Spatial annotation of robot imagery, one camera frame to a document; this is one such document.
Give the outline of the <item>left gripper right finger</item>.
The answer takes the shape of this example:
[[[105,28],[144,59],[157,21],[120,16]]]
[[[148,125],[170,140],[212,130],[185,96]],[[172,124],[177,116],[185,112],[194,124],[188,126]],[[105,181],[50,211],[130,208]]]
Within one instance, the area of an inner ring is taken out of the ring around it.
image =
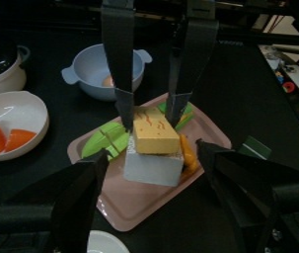
[[[299,171],[204,140],[198,159],[241,253],[299,253]]]

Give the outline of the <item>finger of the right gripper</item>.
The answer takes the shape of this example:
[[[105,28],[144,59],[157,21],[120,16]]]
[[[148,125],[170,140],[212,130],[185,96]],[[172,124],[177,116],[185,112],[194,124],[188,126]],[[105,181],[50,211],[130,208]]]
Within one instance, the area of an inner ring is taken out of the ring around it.
[[[165,116],[173,127],[177,127],[182,118],[208,66],[220,30],[220,22],[216,19],[216,0],[188,0],[186,7],[186,18],[176,36],[170,55]]]
[[[134,0],[104,0],[102,37],[116,83],[117,108],[128,131],[134,128]]]

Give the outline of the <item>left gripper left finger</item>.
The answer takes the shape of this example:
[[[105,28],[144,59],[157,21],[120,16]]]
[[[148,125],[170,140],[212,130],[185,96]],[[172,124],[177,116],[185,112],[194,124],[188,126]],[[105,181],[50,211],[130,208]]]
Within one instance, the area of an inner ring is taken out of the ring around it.
[[[86,253],[97,199],[109,167],[108,150],[81,159],[25,190],[25,230],[47,231],[61,253]]]

